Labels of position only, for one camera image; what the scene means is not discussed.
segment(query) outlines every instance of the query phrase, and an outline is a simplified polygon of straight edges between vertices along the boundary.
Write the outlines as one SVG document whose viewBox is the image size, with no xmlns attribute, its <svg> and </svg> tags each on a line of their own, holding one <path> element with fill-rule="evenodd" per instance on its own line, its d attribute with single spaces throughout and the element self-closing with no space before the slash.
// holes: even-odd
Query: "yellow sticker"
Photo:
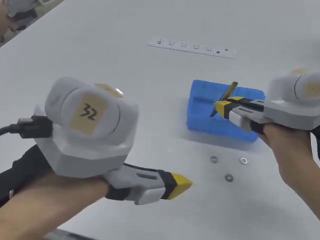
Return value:
<svg viewBox="0 0 320 240">
<path fill-rule="evenodd" d="M 308 82 L 303 85 L 304 97 L 316 97 L 320 96 L 320 83 L 319 82 Z"/>
<path fill-rule="evenodd" d="M 100 89 L 106 90 L 114 98 L 118 98 L 118 99 L 123 98 L 123 96 L 118 91 L 116 91 L 115 89 L 113 89 L 112 87 L 110 87 L 107 84 L 96 83 L 95 85 Z"/>
<path fill-rule="evenodd" d="M 70 122 L 70 127 L 86 135 L 92 135 L 108 108 L 108 103 L 102 97 L 87 93 L 77 106 Z"/>
<path fill-rule="evenodd" d="M 291 71 L 292 74 L 299 74 L 299 75 L 302 75 L 302 74 L 306 74 L 306 73 L 309 73 L 311 72 L 311 68 L 309 67 L 301 67 L 301 68 L 297 68 L 297 69 L 294 69 Z"/>
</svg>

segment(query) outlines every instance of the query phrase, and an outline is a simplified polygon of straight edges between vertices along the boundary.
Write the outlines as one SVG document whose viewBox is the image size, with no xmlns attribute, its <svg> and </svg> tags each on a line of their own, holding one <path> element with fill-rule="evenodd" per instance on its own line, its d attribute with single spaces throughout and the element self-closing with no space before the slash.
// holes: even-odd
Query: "strap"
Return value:
<svg viewBox="0 0 320 240">
<path fill-rule="evenodd" d="M 0 173 L 0 207 L 23 186 L 50 169 L 48 161 L 38 146 L 31 147 L 19 160 L 13 162 L 12 168 Z"/>
</svg>

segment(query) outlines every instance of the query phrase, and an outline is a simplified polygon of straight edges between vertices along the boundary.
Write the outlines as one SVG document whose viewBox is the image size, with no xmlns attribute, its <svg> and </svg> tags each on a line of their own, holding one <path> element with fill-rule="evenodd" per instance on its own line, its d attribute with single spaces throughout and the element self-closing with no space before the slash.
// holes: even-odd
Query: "number label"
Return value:
<svg viewBox="0 0 320 240">
<path fill-rule="evenodd" d="M 94 93 L 85 94 L 71 118 L 70 128 L 92 135 L 107 108 L 108 103 L 104 98 Z"/>
</svg>

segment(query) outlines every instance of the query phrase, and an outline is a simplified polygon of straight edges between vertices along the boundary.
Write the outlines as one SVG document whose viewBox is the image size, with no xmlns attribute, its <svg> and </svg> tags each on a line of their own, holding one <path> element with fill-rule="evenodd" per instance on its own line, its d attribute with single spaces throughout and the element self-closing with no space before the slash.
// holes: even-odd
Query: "white plastic casing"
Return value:
<svg viewBox="0 0 320 240">
<path fill-rule="evenodd" d="M 36 106 L 34 113 L 53 121 L 52 138 L 35 140 L 53 170 L 78 178 L 121 167 L 132 149 L 139 117 L 138 106 L 109 86 L 70 77 L 56 81 L 44 109 Z"/>
</svg>

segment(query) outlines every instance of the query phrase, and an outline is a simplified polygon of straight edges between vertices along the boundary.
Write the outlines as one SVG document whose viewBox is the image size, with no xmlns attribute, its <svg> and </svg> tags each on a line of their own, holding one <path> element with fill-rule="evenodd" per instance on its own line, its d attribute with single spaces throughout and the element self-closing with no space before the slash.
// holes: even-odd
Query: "wrist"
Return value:
<svg viewBox="0 0 320 240">
<path fill-rule="evenodd" d="M 312 157 L 292 161 L 290 165 L 279 165 L 279 172 L 284 182 L 296 192 L 305 188 L 306 179 L 320 176 L 320 168 Z"/>
</svg>

